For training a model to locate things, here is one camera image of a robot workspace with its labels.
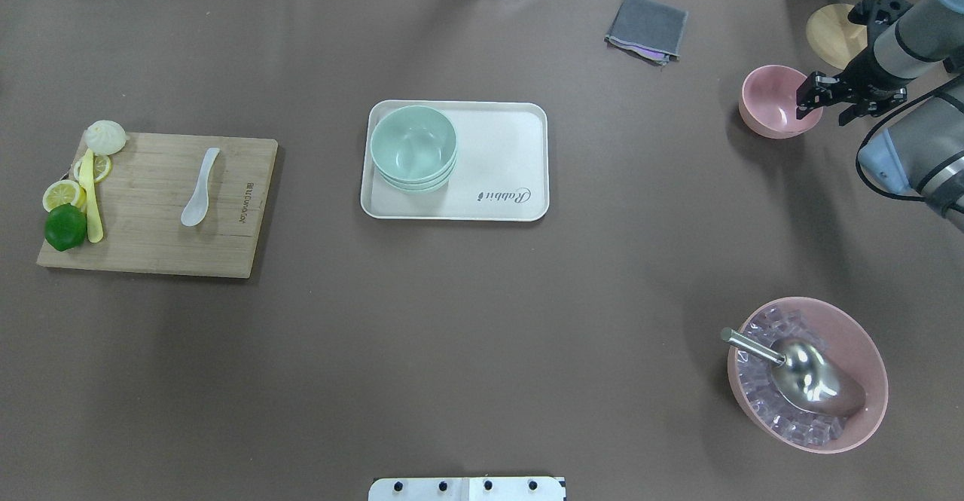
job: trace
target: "white tray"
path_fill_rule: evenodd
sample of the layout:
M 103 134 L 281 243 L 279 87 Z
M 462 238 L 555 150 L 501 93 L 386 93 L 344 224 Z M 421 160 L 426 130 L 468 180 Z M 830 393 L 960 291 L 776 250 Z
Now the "white tray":
M 459 154 L 448 183 L 426 194 L 393 188 L 371 161 L 379 120 L 406 105 L 427 105 L 451 120 Z M 387 99 L 368 115 L 361 207 L 375 218 L 530 222 L 548 210 L 548 127 L 532 103 L 416 102 Z

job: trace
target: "wooden cutting board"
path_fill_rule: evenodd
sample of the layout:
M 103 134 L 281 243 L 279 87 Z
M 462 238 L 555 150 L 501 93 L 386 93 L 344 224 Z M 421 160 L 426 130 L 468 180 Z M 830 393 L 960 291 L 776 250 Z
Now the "wooden cutting board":
M 104 239 L 100 243 L 85 240 L 64 252 L 44 241 L 37 263 L 77 270 L 250 277 L 278 142 L 128 135 L 123 150 L 111 155 L 110 175 L 96 185 Z M 180 215 L 194 192 L 200 161 L 209 147 L 221 149 L 208 185 L 210 207 L 199 225 L 187 228 L 180 223 Z M 73 160 L 86 150 L 81 141 Z

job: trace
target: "gray cloth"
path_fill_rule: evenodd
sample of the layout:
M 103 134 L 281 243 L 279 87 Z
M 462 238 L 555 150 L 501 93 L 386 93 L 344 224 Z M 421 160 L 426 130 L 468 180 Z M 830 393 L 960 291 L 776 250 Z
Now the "gray cloth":
M 679 41 L 689 11 L 652 0 L 623 0 L 606 41 L 664 66 L 679 58 Z

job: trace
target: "green lime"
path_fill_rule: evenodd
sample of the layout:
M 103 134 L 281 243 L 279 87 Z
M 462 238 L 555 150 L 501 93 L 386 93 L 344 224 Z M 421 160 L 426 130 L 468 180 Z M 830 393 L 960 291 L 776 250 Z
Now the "green lime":
M 44 237 L 59 251 L 79 246 L 87 236 L 87 216 L 76 206 L 64 203 L 50 211 L 44 224 Z

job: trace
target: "white spoon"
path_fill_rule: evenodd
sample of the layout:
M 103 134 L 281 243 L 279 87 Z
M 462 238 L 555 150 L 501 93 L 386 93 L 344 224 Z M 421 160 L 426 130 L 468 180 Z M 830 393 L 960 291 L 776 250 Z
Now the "white spoon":
M 214 166 L 214 158 L 221 153 L 220 148 L 208 148 L 204 153 L 204 159 L 200 162 L 200 174 L 197 176 L 197 185 L 194 188 L 194 195 L 191 196 L 182 212 L 182 224 L 184 226 L 197 226 L 207 215 L 207 178 L 211 175 L 211 167 Z

